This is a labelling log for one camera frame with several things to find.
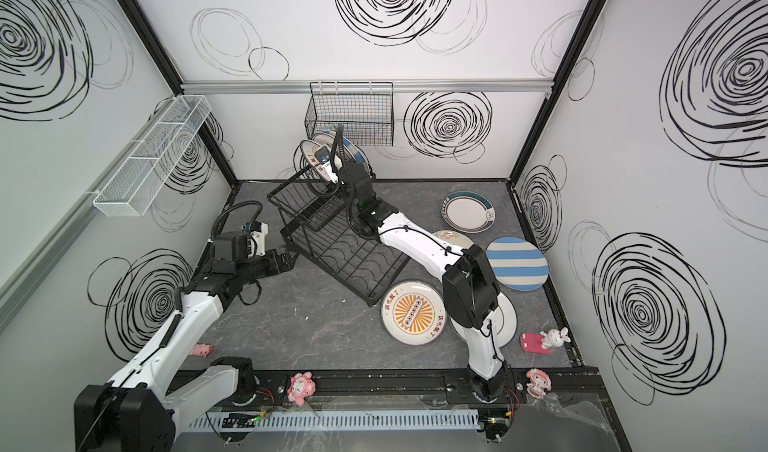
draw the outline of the gray table surface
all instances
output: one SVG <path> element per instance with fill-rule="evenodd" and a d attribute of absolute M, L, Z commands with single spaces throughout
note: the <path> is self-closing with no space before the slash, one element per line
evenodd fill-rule
<path fill-rule="evenodd" d="M 270 227 L 267 249 L 282 245 L 280 215 L 266 199 L 277 184 L 247 182 L 236 201 L 258 200 L 264 204 L 259 220 Z M 398 207 L 415 223 L 430 231 L 449 226 L 440 215 L 440 203 L 453 191 L 475 191 L 493 204 L 496 218 L 487 231 L 470 236 L 486 248 L 498 237 L 523 237 L 512 202 L 502 182 L 379 182 L 379 197 Z M 235 230 L 248 221 L 252 209 L 234 211 L 224 229 Z M 411 260 L 396 281 L 415 278 L 434 284 L 438 281 Z M 205 368 L 222 356 L 251 358 L 255 369 L 389 369 L 389 368 L 464 368 L 468 362 L 465 343 L 446 327 L 433 342 L 417 347 L 402 344 L 387 333 L 381 319 L 380 303 L 368 307 L 349 289 L 304 257 L 292 271 L 260 281 L 261 299 L 245 307 L 235 300 L 214 323 L 200 342 L 214 345 L 208 358 L 189 357 L 184 369 Z M 524 352 L 521 332 L 538 333 L 555 328 L 552 310 L 544 290 L 513 291 L 502 287 L 517 312 L 518 327 L 502 352 L 516 368 L 569 367 L 563 348 L 551 355 Z M 244 289 L 247 301 L 255 298 L 255 286 Z"/>

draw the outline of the wire basket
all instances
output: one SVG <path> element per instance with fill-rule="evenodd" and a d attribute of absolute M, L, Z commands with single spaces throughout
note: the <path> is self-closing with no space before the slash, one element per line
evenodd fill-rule
<path fill-rule="evenodd" d="M 341 190 L 332 187 L 306 165 L 267 195 L 285 225 L 280 231 L 294 252 L 310 259 L 345 287 L 373 306 L 387 293 L 409 257 L 378 241 L 360 238 L 347 224 Z"/>
<path fill-rule="evenodd" d="M 306 110 L 306 137 L 344 126 L 344 137 L 355 145 L 393 145 L 395 115 L 392 82 L 312 82 Z"/>
<path fill-rule="evenodd" d="M 174 97 L 94 198 L 94 207 L 108 217 L 144 215 L 209 114 L 203 95 Z"/>

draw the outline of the white rabbit figurine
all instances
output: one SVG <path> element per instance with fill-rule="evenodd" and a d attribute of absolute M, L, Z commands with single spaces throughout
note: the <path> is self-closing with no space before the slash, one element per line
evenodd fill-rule
<path fill-rule="evenodd" d="M 568 328 L 563 327 L 563 330 L 559 331 L 556 328 L 553 328 L 551 331 L 544 333 L 541 332 L 542 335 L 544 335 L 544 338 L 542 339 L 542 348 L 558 348 L 563 346 L 563 342 L 571 342 L 571 338 L 568 336 Z"/>

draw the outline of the round plate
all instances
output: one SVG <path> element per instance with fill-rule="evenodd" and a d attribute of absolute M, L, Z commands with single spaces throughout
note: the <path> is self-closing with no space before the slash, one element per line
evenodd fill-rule
<path fill-rule="evenodd" d="M 458 333 L 458 336 L 462 338 L 464 342 L 467 339 L 464 338 L 465 328 L 454 322 L 451 319 L 451 325 L 453 330 Z M 496 320 L 493 322 L 493 331 L 496 332 L 496 338 L 498 339 L 497 347 L 504 347 L 514 337 L 514 332 L 518 330 L 518 314 L 514 311 L 512 303 L 509 298 L 500 293 L 498 295 L 498 309 L 496 312 Z"/>
<path fill-rule="evenodd" d="M 509 288 L 528 292 L 547 281 L 547 259 L 535 245 L 522 238 L 497 238 L 485 253 L 498 281 Z"/>
<path fill-rule="evenodd" d="M 449 244 L 454 244 L 456 247 L 470 248 L 475 244 L 471 238 L 461 232 L 456 232 L 455 230 L 438 230 L 432 235 L 435 235 L 437 238 L 444 240 Z"/>
<path fill-rule="evenodd" d="M 315 158 L 315 152 L 317 151 L 317 149 L 320 149 L 322 145 L 317 143 L 314 140 L 302 140 L 300 147 L 301 147 L 301 154 L 304 155 L 304 159 L 306 159 L 306 161 L 308 161 L 310 165 L 312 165 L 312 167 L 314 167 L 315 170 L 317 170 L 317 173 L 320 174 L 322 178 L 324 178 L 327 181 L 330 181 L 331 177 L 328 175 L 328 172 L 326 171 L 326 169 L 324 169 L 321 166 L 321 163 Z M 341 167 L 341 160 L 339 160 L 338 157 L 336 158 L 336 167 L 337 168 Z"/>
<path fill-rule="evenodd" d="M 491 202 L 473 191 L 453 192 L 443 199 L 440 212 L 448 225 L 467 234 L 486 231 L 495 217 Z"/>
<path fill-rule="evenodd" d="M 432 342 L 446 323 L 440 294 L 421 281 L 392 286 L 382 300 L 384 327 L 396 340 L 408 345 Z"/>
<path fill-rule="evenodd" d="M 312 140 L 316 141 L 319 144 L 322 145 L 328 145 L 328 147 L 333 146 L 333 139 L 336 137 L 336 132 L 333 130 L 321 130 L 315 133 L 312 136 Z M 370 166 L 368 164 L 368 158 L 366 157 L 366 154 L 362 153 L 362 150 L 358 149 L 355 144 L 353 144 L 351 141 L 347 139 L 344 140 L 344 149 L 346 149 L 347 153 L 349 153 L 354 159 L 363 165 L 366 166 L 366 170 L 370 169 Z"/>

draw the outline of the black wire basket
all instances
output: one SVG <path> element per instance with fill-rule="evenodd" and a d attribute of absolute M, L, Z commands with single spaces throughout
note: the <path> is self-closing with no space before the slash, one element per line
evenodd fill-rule
<path fill-rule="evenodd" d="M 312 82 L 306 110 L 306 137 L 344 126 L 344 137 L 355 145 L 391 147 L 395 115 L 392 82 Z"/>
<path fill-rule="evenodd" d="M 310 259 L 372 307 L 410 257 L 355 233 L 347 223 L 343 190 L 323 196 L 332 190 L 311 165 L 304 165 L 267 199 L 280 211 L 285 225 L 280 233 L 288 248 Z"/>

